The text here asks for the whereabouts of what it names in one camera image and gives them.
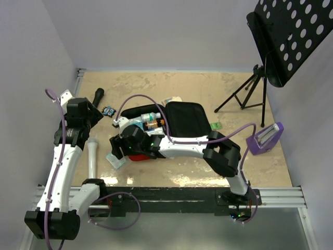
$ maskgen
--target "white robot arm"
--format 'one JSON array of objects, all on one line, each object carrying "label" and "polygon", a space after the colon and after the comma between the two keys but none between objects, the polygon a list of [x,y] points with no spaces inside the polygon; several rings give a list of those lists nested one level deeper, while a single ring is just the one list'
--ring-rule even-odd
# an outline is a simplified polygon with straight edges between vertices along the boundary
[{"label": "white robot arm", "polygon": [[[48,209],[48,235],[50,239],[73,240],[79,232],[80,217],[86,213],[95,200],[106,194],[103,180],[87,179],[80,191],[71,200],[69,192],[73,174],[84,144],[89,138],[90,129],[103,117],[100,111],[87,98],[74,98],[69,91],[60,96],[60,104],[64,110],[66,126],[66,143],[57,176],[53,176],[59,164],[62,145],[62,126],[55,133],[54,158],[48,181],[37,207],[27,211],[24,221],[38,239],[44,235],[44,215],[46,201],[50,200]],[[53,185],[50,199],[48,190]]]},{"label": "white robot arm", "polygon": [[245,195],[248,191],[248,181],[241,176],[240,147],[231,140],[223,143],[203,144],[224,137],[213,131],[210,135],[197,138],[173,138],[177,142],[197,142],[192,144],[172,143],[165,135],[147,135],[136,125],[130,125],[129,120],[120,117],[113,121],[119,126],[119,135],[110,139],[112,153],[121,159],[123,155],[144,154],[152,159],[188,156],[204,159],[212,169],[227,178],[230,191],[236,195]]}]

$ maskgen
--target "green card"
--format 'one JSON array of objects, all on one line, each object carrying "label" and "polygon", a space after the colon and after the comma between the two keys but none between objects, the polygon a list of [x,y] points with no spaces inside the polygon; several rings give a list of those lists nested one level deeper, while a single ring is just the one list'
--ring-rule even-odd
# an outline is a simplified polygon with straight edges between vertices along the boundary
[{"label": "green card", "polygon": [[214,122],[210,124],[210,127],[212,130],[218,130],[222,128],[222,123],[221,122]]}]

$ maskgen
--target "white wall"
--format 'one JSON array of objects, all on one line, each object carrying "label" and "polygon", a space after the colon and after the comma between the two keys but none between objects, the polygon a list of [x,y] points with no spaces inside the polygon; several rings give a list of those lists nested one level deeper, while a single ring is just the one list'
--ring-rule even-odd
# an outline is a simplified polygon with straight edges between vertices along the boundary
[{"label": "white wall", "polygon": [[74,71],[41,0],[0,1],[0,245],[18,249],[24,214],[45,183],[59,115],[44,88],[73,87]]},{"label": "white wall", "polygon": [[332,249],[333,32],[282,89],[268,88],[293,185],[302,185],[321,250]]},{"label": "white wall", "polygon": [[43,0],[74,64],[88,69],[250,71],[258,0]]}]

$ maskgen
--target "white microphone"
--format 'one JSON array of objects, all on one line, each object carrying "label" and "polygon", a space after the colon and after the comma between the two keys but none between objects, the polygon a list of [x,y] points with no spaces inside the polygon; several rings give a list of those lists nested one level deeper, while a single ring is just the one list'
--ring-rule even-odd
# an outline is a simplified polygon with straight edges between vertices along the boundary
[{"label": "white microphone", "polygon": [[88,139],[88,178],[96,178],[96,151],[97,140],[95,138]]}]

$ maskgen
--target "purple device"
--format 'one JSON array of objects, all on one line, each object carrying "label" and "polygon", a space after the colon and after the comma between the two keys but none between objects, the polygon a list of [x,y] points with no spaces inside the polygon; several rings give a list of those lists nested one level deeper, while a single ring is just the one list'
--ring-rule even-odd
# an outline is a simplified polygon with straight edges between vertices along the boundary
[{"label": "purple device", "polygon": [[252,154],[259,155],[270,151],[278,142],[284,130],[281,122],[277,122],[268,126],[254,135],[246,139]]}]

